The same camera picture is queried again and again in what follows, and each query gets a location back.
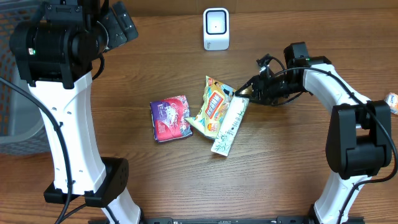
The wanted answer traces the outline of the red purple tissue pack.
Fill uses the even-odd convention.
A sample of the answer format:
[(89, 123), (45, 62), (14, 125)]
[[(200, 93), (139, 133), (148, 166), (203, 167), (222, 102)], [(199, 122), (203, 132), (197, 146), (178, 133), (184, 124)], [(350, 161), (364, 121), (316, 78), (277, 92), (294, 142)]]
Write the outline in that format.
[(150, 102), (154, 139), (167, 142), (193, 135), (191, 125), (185, 120), (190, 117), (190, 108), (185, 95), (174, 96)]

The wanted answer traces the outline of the yellow orange snack bag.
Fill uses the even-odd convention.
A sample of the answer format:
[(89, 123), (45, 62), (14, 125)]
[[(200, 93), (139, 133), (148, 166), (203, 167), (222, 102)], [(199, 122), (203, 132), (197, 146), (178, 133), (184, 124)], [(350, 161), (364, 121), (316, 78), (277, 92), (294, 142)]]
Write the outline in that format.
[(203, 105), (196, 116), (185, 118), (185, 121), (205, 137), (215, 139), (235, 91), (229, 85), (206, 76)]

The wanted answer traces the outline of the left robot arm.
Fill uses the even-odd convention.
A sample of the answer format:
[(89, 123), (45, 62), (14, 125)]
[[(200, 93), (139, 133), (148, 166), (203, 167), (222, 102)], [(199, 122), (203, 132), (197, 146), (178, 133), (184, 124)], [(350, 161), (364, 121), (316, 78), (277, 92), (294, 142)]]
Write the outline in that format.
[(28, 84), (22, 95), (39, 108), (49, 140), (55, 177), (44, 199), (63, 205), (58, 222), (83, 197), (85, 206), (102, 209), (107, 223), (144, 223), (127, 189), (128, 161), (100, 156), (91, 114), (93, 61), (137, 36), (123, 2), (96, 0), (43, 1), (11, 34), (11, 52)]

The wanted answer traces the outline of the white barcode scanner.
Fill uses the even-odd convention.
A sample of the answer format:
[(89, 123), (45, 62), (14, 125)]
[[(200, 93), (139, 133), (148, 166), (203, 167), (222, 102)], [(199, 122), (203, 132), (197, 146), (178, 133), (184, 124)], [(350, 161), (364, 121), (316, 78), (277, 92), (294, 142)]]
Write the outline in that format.
[(229, 48), (229, 12), (223, 7), (203, 12), (203, 46), (207, 51)]

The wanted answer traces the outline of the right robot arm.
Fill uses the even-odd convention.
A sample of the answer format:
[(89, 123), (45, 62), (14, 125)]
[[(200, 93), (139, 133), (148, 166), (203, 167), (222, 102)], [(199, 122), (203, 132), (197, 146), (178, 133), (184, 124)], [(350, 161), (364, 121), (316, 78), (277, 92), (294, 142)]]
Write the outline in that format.
[(315, 96), (330, 113), (325, 154), (331, 174), (320, 198), (302, 218), (284, 218), (283, 223), (362, 223), (350, 218), (349, 210), (364, 185), (387, 182), (397, 168), (383, 178), (378, 172), (397, 162), (391, 137), (391, 113), (383, 101), (372, 101), (350, 87), (325, 56), (311, 57), (305, 42), (284, 49), (285, 63), (274, 73), (273, 56), (257, 60), (258, 75), (249, 79), (236, 95), (251, 103), (279, 106), (302, 93)]

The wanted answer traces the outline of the small orange white box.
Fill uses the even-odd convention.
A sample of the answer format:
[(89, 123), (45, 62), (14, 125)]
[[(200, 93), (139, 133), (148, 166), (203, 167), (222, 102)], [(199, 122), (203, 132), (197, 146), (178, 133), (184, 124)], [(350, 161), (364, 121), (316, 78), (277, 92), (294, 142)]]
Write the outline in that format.
[(385, 97), (384, 101), (390, 107), (390, 111), (392, 114), (398, 115), (398, 95), (395, 93), (388, 93)]

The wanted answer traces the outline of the dark grey plastic basket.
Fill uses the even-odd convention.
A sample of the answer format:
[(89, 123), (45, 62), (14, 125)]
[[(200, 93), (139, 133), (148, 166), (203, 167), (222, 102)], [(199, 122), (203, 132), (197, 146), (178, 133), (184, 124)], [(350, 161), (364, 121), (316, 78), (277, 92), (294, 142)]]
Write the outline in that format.
[[(9, 39), (16, 25), (36, 13), (40, 1), (1, 1), (1, 78), (28, 91), (21, 80)], [(28, 155), (49, 152), (40, 111), (30, 100), (1, 84), (1, 153)]]

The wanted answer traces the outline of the white floral cream tube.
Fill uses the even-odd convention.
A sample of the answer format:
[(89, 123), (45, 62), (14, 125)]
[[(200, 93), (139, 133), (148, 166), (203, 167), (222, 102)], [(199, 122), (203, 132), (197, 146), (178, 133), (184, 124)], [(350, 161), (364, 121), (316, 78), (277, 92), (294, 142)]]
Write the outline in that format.
[(232, 98), (220, 130), (211, 147), (211, 152), (228, 156), (248, 104), (249, 98), (240, 96)]

